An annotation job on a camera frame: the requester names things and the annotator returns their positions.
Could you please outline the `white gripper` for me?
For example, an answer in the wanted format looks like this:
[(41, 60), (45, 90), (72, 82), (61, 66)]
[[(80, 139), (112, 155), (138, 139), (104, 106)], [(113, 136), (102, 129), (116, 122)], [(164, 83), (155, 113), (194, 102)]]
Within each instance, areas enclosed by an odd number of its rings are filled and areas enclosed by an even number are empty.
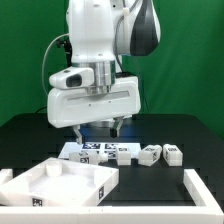
[(88, 95), (85, 89), (53, 88), (48, 95), (47, 117), (56, 128), (73, 126), (76, 142), (81, 145), (81, 124), (115, 118), (110, 136), (116, 138), (120, 135), (122, 117), (137, 114), (140, 108), (138, 78), (131, 76), (118, 78), (106, 94)]

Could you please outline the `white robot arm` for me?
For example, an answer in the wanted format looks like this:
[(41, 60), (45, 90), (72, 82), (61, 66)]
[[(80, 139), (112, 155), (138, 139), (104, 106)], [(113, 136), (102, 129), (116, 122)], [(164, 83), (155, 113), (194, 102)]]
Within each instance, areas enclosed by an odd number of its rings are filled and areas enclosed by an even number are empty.
[(141, 108), (138, 78), (119, 57), (147, 56), (158, 46), (160, 23), (153, 0), (69, 0), (71, 66), (50, 76), (48, 121), (72, 127), (82, 143), (82, 124), (112, 119), (117, 137), (126, 116)]

